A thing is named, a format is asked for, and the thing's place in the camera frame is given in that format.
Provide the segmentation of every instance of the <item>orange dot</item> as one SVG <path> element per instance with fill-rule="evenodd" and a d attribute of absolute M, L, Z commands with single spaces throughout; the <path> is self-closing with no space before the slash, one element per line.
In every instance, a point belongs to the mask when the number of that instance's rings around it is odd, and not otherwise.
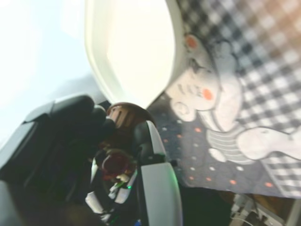
<path fill-rule="evenodd" d="M 213 97 L 211 91 L 208 89 L 203 90 L 203 96 L 206 100 L 212 100 Z"/>
<path fill-rule="evenodd" d="M 197 47 L 196 40 L 190 35 L 186 37 L 186 43 L 190 48 L 196 48 Z"/>
<path fill-rule="evenodd" d="M 202 132 L 201 128 L 195 128 L 194 130 L 195 130 L 197 133 Z"/>
<path fill-rule="evenodd" d="M 265 183 L 265 186 L 266 186 L 266 187 L 272 187 L 272 186 L 273 186 L 273 184 L 272 184 L 272 183 L 270 183 L 270 182 L 267 182 L 267 183 Z"/>

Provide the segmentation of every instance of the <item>dark floor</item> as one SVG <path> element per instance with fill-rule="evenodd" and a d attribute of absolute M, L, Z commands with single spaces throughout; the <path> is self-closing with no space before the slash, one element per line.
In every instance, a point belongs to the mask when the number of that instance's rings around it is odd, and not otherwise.
<path fill-rule="evenodd" d="M 215 190 L 180 186 L 184 226 L 228 226 L 231 205 Z"/>

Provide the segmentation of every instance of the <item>white bowl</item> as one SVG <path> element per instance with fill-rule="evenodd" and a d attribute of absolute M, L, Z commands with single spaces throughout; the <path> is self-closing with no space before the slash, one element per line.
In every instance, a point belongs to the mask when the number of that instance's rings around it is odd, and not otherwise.
<path fill-rule="evenodd" d="M 112 104 L 149 106 L 180 73 L 182 35 L 175 0 L 86 0 L 86 52 Z"/>

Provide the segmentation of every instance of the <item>white cable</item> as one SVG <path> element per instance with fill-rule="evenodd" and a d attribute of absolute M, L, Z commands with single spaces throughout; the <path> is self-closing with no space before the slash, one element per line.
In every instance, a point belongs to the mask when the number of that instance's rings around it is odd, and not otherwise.
<path fill-rule="evenodd" d="M 233 219 L 233 220 L 241 220 L 241 221 L 247 223 L 249 226 L 254 226 L 254 225 L 252 225 L 250 222 L 247 222 L 247 221 L 244 220 L 244 219 L 240 219 L 240 218 L 231 218 L 231 219 Z"/>

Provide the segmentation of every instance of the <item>gray polka dot fabric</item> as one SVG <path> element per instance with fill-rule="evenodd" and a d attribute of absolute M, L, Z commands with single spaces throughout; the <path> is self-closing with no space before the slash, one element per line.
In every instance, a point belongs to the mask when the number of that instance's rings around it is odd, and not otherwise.
<path fill-rule="evenodd" d="M 179 181 L 301 197 L 301 3 L 178 0 L 186 70 L 149 107 Z"/>

